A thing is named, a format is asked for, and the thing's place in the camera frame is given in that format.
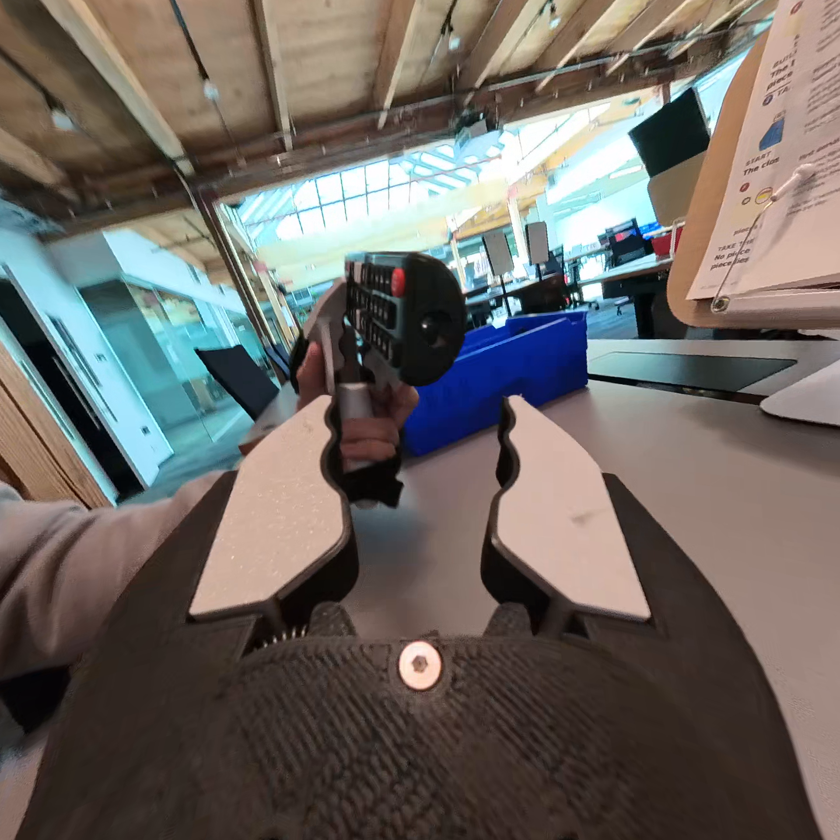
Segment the black board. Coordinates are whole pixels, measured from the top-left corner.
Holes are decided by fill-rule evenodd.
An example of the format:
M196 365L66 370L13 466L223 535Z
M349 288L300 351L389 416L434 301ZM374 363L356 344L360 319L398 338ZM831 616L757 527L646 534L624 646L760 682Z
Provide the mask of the black board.
M280 388L241 345L194 349L208 373L256 421L278 397Z

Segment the printed instruction sheet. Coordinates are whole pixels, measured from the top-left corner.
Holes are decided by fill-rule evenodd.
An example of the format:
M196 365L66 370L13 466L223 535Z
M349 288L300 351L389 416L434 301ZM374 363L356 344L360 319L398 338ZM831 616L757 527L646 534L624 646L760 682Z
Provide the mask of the printed instruction sheet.
M780 2L690 300L711 304L759 209L793 170L815 175L772 206L731 273L735 314L838 309L838 2Z

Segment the black desk panel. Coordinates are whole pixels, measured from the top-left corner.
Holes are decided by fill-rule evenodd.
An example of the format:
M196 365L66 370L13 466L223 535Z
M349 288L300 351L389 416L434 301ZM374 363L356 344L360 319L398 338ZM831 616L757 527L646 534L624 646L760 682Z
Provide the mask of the black desk panel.
M736 393L795 365L793 359L616 351L588 361L587 370L603 382Z

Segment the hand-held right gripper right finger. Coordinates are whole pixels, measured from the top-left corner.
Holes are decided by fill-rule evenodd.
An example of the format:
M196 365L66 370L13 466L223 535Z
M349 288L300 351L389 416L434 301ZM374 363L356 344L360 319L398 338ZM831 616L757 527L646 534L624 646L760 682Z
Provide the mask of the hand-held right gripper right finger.
M554 608L647 623L652 610L600 466L522 396L502 400L499 490L490 504L480 578L532 627Z

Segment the person's left forearm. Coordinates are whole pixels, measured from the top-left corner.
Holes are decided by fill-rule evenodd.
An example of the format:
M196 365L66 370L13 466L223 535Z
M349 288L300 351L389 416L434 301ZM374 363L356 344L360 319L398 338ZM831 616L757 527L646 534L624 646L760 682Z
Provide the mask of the person's left forearm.
M221 471L152 503L85 509L1 485L1 679L68 666Z

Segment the person's left hand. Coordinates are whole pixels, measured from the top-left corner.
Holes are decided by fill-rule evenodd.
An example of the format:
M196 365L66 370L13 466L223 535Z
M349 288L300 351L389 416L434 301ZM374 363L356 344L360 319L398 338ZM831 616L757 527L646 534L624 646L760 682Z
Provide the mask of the person's left hand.
M297 382L297 412L327 395L326 362L317 342L310 342ZM340 452L346 469L393 459L401 446L402 429L419 404L417 389L404 383L380 391L367 385L364 393L371 402L370 415L342 420Z

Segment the blue plastic bin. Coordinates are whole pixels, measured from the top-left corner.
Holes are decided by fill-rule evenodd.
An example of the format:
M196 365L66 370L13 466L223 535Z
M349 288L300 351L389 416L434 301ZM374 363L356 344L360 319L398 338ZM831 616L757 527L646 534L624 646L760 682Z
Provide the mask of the blue plastic bin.
M404 449L425 456L498 424L502 400L542 406L587 386L583 311L509 318L467 332L452 368L418 386L419 403L403 428Z

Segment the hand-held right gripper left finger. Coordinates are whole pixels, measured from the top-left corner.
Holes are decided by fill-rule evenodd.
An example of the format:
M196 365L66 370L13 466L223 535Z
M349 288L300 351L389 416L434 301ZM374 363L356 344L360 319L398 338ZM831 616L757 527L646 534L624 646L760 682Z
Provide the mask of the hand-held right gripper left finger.
M349 501L331 474L336 405L322 395L241 462L189 607L197 621L261 614L307 621L353 589L359 559Z

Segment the black remote control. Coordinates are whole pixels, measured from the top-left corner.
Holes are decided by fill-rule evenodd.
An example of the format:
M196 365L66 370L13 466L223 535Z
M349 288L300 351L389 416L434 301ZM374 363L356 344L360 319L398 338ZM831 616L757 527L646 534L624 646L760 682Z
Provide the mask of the black remote control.
M415 388L454 365L467 331L466 303L446 264L417 252L354 252L344 259L348 316L361 354L378 351Z

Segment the wooden document stand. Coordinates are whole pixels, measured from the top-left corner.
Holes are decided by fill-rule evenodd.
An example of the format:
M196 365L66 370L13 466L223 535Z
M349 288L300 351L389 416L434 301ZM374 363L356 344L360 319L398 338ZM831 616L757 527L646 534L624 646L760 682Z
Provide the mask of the wooden document stand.
M667 281L668 306L690 327L709 329L838 329L838 309L816 315L735 314L712 312L706 300L690 300L690 287L711 240L725 195L742 123L759 73L769 31L763 33L745 56L721 105L699 180L691 198L686 225L675 252Z

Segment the grey desk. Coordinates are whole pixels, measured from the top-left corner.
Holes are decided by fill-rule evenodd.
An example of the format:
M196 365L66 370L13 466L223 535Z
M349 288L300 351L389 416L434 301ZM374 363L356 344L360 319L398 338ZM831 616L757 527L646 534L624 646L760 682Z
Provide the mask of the grey desk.
M838 838L838 430L756 402L609 381L543 408L617 476L727 604L780 703L824 838ZM494 427L403 462L398 509L353 512L360 634L477 634Z

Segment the black monitor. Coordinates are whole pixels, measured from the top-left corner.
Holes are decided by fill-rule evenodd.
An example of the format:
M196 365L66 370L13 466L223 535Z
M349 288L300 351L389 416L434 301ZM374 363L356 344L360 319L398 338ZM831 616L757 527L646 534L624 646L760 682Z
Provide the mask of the black monitor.
M650 179L704 154L710 132L697 91L686 89L632 128L628 137Z

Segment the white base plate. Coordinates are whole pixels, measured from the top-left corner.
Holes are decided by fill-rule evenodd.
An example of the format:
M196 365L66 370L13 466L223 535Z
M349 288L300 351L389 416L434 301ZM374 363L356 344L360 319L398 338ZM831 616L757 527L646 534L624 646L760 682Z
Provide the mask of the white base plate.
M768 395L759 408L779 419L839 427L839 361Z

